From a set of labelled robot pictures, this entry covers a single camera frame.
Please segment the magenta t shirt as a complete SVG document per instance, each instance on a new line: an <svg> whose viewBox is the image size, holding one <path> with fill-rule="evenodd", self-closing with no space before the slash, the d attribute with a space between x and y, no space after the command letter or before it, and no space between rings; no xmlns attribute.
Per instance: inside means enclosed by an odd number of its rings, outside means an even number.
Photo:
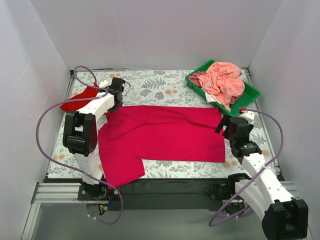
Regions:
<svg viewBox="0 0 320 240"><path fill-rule="evenodd" d="M143 175L143 160L223 163L218 108L123 106L106 113L98 151L106 181L119 187Z"/></svg>

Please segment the dusty rose t shirt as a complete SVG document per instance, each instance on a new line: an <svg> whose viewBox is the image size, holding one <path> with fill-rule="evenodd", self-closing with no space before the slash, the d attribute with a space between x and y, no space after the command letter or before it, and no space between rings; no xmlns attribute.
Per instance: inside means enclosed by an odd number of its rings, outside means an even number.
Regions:
<svg viewBox="0 0 320 240"><path fill-rule="evenodd" d="M199 76L205 75L206 72L205 71L197 71L195 73L193 73L192 75L190 75L188 77L188 80L190 82L192 82L193 84L195 84L197 87L202 88L202 84L204 84L205 86L209 86L208 85L208 80L204 79L203 77L201 77L201 80L199 80Z"/></svg>

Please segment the white garment in bin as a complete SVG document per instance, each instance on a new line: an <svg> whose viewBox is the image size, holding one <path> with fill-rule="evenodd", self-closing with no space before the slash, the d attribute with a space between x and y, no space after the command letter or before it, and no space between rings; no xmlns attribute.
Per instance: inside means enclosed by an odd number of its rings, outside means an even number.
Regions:
<svg viewBox="0 0 320 240"><path fill-rule="evenodd" d="M207 103L218 103L219 101L211 94L207 93L206 91L205 93L205 99Z"/></svg>

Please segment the aluminium front frame rail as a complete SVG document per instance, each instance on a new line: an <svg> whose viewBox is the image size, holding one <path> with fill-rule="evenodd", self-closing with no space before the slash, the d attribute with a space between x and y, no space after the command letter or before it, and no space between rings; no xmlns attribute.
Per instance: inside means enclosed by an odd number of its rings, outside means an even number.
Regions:
<svg viewBox="0 0 320 240"><path fill-rule="evenodd" d="M138 179L119 190L79 180L36 186L24 240L309 239L307 204L292 182L266 193L238 178Z"/></svg>

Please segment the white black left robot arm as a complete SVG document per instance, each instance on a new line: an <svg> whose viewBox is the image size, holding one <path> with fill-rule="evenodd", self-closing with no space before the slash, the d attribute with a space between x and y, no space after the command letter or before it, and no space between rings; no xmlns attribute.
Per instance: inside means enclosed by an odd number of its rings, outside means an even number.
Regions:
<svg viewBox="0 0 320 240"><path fill-rule="evenodd" d="M89 194L95 200L106 196L106 187L99 183L104 176L102 164L96 159L98 145L97 121L106 113L113 113L123 105L123 92L126 81L113 77L111 83L104 80L98 90L88 87L75 102L65 103L66 112L62 144L73 154L82 171L82 181L91 185Z"/></svg>

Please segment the floral patterned table mat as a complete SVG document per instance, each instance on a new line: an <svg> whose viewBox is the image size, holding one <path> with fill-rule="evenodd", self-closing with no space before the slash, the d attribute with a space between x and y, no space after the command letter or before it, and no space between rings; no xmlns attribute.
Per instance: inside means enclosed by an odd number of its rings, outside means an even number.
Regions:
<svg viewBox="0 0 320 240"><path fill-rule="evenodd" d="M113 77L127 81L131 88L123 99L123 106L153 105L171 107L209 108L206 100L187 86L186 75L193 70L122 70L96 71L94 74L98 82L107 80L111 83ZM93 77L87 71L80 71L77 77L84 83L92 84ZM66 98L69 99L85 90L83 84L70 80ZM275 152L270 144L270 138L264 126L264 120L258 113L254 113L254 129L250 132L250 139L257 143L262 150L266 161L274 156ZM55 140L51 157L63 164L80 168L69 151L63 148L62 137L65 116ZM226 178L236 173L247 173L232 155L229 142L225 140L225 162L196 162L143 159L145 175L142 178ZM60 166L53 162L47 169L48 179L80 179L81 173Z"/></svg>

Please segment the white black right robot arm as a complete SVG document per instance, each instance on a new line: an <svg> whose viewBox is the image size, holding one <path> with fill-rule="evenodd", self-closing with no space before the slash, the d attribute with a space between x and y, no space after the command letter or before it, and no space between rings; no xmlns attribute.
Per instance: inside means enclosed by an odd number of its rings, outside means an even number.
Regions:
<svg viewBox="0 0 320 240"><path fill-rule="evenodd" d="M254 113L243 111L240 116L222 117L215 132L229 141L232 155L238 159L246 173L229 175L226 182L211 185L208 196L224 200L223 210L244 201L261 220L268 240L298 240L308 235L309 208L303 199L290 193L270 169L262 150L250 140Z"/></svg>

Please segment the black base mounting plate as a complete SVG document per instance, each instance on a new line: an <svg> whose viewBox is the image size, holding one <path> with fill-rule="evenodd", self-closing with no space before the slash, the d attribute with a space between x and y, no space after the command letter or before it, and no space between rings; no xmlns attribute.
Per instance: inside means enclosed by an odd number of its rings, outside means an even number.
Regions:
<svg viewBox="0 0 320 240"><path fill-rule="evenodd" d="M227 178L142 178L118 187L81 183L77 199L92 203L111 201L109 210L218 210L235 194L235 183L243 173Z"/></svg>

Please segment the green plastic bin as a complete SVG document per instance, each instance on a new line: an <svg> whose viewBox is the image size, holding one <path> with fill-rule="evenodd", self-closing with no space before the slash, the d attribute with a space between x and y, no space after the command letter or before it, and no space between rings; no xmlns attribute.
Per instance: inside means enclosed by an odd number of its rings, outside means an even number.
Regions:
<svg viewBox="0 0 320 240"><path fill-rule="evenodd" d="M205 101L206 99L206 92L193 82L189 80L189 77L193 75L196 72L204 72L206 71L215 61L213 59L208 60L206 63L201 65L200 67L196 68L194 71L186 75L185 80L187 86L193 90L195 93L197 93L201 98L203 98ZM251 86L248 82L245 80L242 80L244 83L244 91L242 96L234 103L230 105L230 111L227 110L223 105L221 105L218 102L209 102L209 104L212 107L219 108L219 111L223 115L229 115L231 117L236 117L239 114L239 111L242 107L248 107L251 103L253 103L259 96L260 92Z"/></svg>

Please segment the salmon pink t shirt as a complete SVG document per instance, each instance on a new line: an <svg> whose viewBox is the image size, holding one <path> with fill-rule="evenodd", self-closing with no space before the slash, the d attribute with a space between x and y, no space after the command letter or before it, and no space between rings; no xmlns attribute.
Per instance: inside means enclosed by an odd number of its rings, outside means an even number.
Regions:
<svg viewBox="0 0 320 240"><path fill-rule="evenodd" d="M230 111L230 105L234 104L245 90L241 74L242 70L233 63L214 62L197 78L200 86Z"/></svg>

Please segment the folded red t shirt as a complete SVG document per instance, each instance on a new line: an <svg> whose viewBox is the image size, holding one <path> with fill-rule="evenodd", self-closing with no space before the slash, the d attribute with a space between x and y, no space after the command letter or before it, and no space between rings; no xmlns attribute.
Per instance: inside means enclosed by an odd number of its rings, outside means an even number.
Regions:
<svg viewBox="0 0 320 240"><path fill-rule="evenodd" d="M63 103L60 106L60 109L66 113L70 111L78 111L79 109L83 108L91 102L91 100L84 99L95 98L98 93L98 89L95 89L93 87L86 87L82 93L76 94L75 96L69 99L72 102Z"/></svg>

